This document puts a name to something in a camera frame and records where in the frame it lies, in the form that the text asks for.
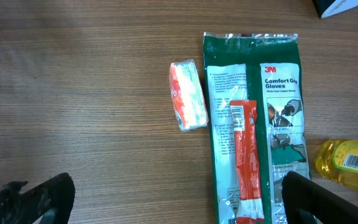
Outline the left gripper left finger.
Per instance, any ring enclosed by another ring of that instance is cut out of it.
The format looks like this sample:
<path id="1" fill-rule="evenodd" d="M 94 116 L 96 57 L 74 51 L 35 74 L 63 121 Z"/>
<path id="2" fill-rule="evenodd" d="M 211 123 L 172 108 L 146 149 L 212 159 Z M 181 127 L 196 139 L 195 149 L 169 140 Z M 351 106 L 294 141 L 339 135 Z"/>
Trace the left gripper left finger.
<path id="1" fill-rule="evenodd" d="M 66 172 L 21 193 L 27 181 L 13 181 L 0 190 L 0 223 L 67 224 L 75 200 L 75 185 Z"/>

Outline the red snack stick packet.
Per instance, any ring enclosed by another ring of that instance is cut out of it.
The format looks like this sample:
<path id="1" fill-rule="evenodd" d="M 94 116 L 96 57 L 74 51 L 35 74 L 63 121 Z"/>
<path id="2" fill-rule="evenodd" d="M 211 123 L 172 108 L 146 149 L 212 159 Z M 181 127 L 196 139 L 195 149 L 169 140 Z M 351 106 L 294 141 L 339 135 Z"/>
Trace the red snack stick packet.
<path id="1" fill-rule="evenodd" d="M 257 102 L 255 100 L 233 100 L 230 102 L 230 109 L 240 190 L 236 221 L 238 223 L 263 222 L 264 209 L 255 132 Z"/>

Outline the small red white packet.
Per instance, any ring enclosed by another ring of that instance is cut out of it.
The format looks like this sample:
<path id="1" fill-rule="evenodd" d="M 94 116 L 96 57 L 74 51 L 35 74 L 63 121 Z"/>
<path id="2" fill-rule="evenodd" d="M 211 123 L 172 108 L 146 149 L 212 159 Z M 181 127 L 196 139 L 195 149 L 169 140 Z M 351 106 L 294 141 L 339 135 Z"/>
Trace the small red white packet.
<path id="1" fill-rule="evenodd" d="M 182 131 L 208 125 L 208 112 L 199 75 L 193 60 L 173 62 L 169 71 L 173 109 Z"/>

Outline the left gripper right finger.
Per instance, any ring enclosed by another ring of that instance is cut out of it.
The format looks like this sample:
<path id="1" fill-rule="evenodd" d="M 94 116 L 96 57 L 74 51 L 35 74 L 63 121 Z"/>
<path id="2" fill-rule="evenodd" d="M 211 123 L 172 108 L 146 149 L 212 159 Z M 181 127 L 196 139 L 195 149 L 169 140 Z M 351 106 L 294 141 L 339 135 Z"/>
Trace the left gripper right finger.
<path id="1" fill-rule="evenodd" d="M 358 224 L 358 207 L 296 172 L 282 181 L 282 198 L 288 224 Z"/>

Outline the green 3M gloves package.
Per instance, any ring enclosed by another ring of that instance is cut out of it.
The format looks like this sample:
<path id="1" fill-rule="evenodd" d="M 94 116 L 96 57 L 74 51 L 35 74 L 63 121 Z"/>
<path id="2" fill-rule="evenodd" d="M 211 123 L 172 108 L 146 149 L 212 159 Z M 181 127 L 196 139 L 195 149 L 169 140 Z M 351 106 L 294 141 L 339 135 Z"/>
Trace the green 3M gloves package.
<path id="1" fill-rule="evenodd" d="M 214 205 L 218 223 L 235 223 L 241 201 L 234 131 L 241 112 L 233 100 L 257 103 L 255 135 L 266 223 L 286 223 L 282 182 L 288 172 L 310 176 L 302 71 L 296 34 L 213 34 L 203 39 Z"/>

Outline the yellow liquid soap bottle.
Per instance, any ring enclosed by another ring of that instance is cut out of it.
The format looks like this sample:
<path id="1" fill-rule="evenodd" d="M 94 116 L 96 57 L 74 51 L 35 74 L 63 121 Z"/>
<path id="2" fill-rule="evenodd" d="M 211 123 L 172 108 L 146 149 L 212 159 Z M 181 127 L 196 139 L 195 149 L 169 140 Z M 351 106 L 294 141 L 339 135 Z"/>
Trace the yellow liquid soap bottle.
<path id="1" fill-rule="evenodd" d="M 358 140 L 325 141 L 314 157 L 314 166 L 324 178 L 358 190 Z"/>

